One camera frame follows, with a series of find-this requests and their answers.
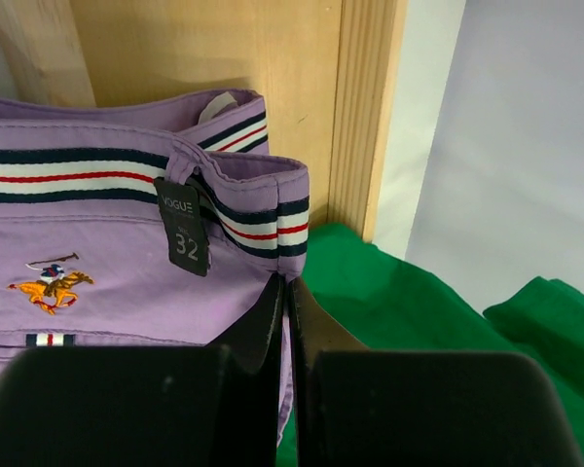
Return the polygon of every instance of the size tag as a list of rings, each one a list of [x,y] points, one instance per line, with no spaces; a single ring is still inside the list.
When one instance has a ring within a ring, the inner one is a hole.
[[[206,276],[208,241],[199,210],[199,195],[189,185],[154,180],[168,239],[168,258],[181,269]]]

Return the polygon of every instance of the wood grain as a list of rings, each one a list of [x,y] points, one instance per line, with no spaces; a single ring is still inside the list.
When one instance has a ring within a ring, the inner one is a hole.
[[[212,87],[267,100],[274,155],[310,168],[326,220],[341,0],[72,0],[99,106]]]
[[[95,105],[69,0],[0,0],[0,44],[21,99]]]
[[[344,0],[328,220],[371,240],[406,0]]]

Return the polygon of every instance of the green cloth fold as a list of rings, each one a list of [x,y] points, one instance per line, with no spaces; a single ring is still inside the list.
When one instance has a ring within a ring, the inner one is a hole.
[[[483,317],[434,274],[337,224],[310,233],[303,278],[320,305],[370,347],[520,351],[534,358],[554,381],[584,453],[584,295],[577,290],[536,278]],[[296,465],[293,423],[278,467]]]

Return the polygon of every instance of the purple garment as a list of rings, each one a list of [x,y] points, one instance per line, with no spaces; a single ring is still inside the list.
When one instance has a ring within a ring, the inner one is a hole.
[[[238,107],[196,126],[221,92],[92,110],[0,99],[0,371],[27,345],[206,344],[273,271],[301,273],[307,168],[267,155],[252,91],[229,90]],[[158,176],[201,195],[207,277],[168,260]],[[279,438],[292,408],[284,329]]]

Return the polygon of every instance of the orange horse embroidery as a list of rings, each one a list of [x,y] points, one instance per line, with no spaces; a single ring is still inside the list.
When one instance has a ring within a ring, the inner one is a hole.
[[[93,279],[78,270],[71,272],[61,278],[54,279],[51,282],[37,280],[36,282],[22,282],[21,284],[11,284],[9,289],[19,289],[28,295],[28,300],[43,309],[46,313],[54,315],[57,308],[66,308],[72,306],[78,300],[78,295],[70,292],[75,285],[87,282],[94,284]],[[53,305],[44,301],[44,297],[54,298]]]

